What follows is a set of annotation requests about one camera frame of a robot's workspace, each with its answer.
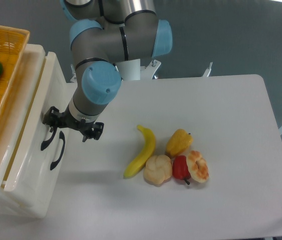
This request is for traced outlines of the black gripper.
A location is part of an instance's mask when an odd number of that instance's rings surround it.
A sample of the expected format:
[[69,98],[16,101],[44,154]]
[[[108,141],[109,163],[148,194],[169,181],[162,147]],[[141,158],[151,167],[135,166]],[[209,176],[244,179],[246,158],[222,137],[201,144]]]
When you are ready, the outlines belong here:
[[82,142],[86,140],[99,140],[104,130],[103,122],[83,122],[75,119],[70,113],[69,106],[64,112],[60,112],[58,108],[52,106],[43,117],[43,124],[50,127],[49,132],[52,133],[57,128],[70,128],[80,131],[83,135]]

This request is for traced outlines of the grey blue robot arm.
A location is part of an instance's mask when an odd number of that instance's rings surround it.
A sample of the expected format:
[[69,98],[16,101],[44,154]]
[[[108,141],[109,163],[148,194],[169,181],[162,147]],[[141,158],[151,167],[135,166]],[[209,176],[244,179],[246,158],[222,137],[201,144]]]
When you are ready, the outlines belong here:
[[98,116],[115,98],[121,75],[117,63],[170,53],[173,44],[168,21],[160,20],[152,0],[63,0],[70,28],[77,88],[66,110],[52,106],[43,124],[51,129],[79,131],[83,140],[98,140],[104,125]]

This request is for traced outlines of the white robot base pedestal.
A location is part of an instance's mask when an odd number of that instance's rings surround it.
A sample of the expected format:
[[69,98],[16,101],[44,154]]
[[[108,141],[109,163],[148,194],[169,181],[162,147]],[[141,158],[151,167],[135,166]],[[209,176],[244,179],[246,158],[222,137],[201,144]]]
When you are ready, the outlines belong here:
[[142,79],[154,78],[161,62],[154,59],[148,65],[142,66],[139,59],[129,60],[119,63],[110,63],[102,58],[88,58],[82,61],[83,64],[90,65],[83,71],[82,75],[76,73],[76,68],[71,66],[73,76],[70,78],[71,83],[78,80],[84,82],[116,83],[122,80],[137,81]]

